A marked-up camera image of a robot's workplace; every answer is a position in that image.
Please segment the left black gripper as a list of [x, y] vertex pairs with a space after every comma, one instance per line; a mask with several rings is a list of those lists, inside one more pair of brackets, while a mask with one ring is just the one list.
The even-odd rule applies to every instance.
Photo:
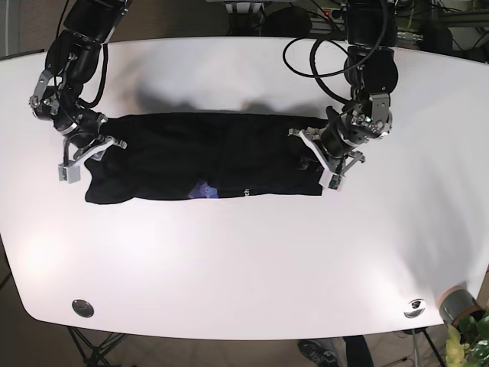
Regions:
[[288, 134], [300, 138], [319, 162], [322, 168], [319, 184], [325, 189], [340, 190], [346, 172], [366, 161], [358, 147], [388, 136], [393, 117], [387, 107], [373, 108], [372, 115], [359, 107], [344, 112], [328, 107], [326, 115], [324, 127], [291, 128]]

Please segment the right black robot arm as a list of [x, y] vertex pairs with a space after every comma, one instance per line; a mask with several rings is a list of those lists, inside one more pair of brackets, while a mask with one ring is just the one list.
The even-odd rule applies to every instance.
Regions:
[[95, 112], [105, 89], [108, 41], [127, 14], [129, 1], [77, 1], [64, 6], [54, 42], [45, 59], [29, 105], [63, 136], [59, 179], [80, 179], [80, 168], [100, 161], [111, 146], [126, 148], [121, 139], [100, 132], [108, 121]]

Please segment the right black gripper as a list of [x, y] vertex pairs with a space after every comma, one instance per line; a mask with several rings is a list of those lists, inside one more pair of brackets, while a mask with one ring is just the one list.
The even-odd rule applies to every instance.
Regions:
[[74, 153], [70, 158], [70, 145], [74, 145], [75, 139], [85, 132], [69, 132], [63, 135], [63, 160], [58, 164], [58, 177], [60, 182], [75, 183], [81, 180], [81, 167], [84, 163], [93, 159], [101, 161], [105, 151], [111, 146], [126, 149], [127, 143], [111, 135], [89, 135], [86, 145]]

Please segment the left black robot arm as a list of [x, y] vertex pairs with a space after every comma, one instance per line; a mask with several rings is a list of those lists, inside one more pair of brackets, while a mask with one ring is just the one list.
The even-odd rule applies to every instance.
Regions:
[[296, 75], [313, 79], [323, 92], [343, 107], [325, 109], [326, 119], [314, 126], [291, 126], [288, 134], [303, 144], [301, 181], [289, 193], [319, 195], [322, 189], [338, 190], [345, 173], [365, 156], [359, 147], [390, 134], [393, 124], [391, 94], [399, 73], [394, 61], [397, 42], [395, 6], [391, 1], [346, 1], [342, 6], [347, 48], [344, 66], [320, 73], [316, 39], [309, 52], [309, 73], [285, 66]]

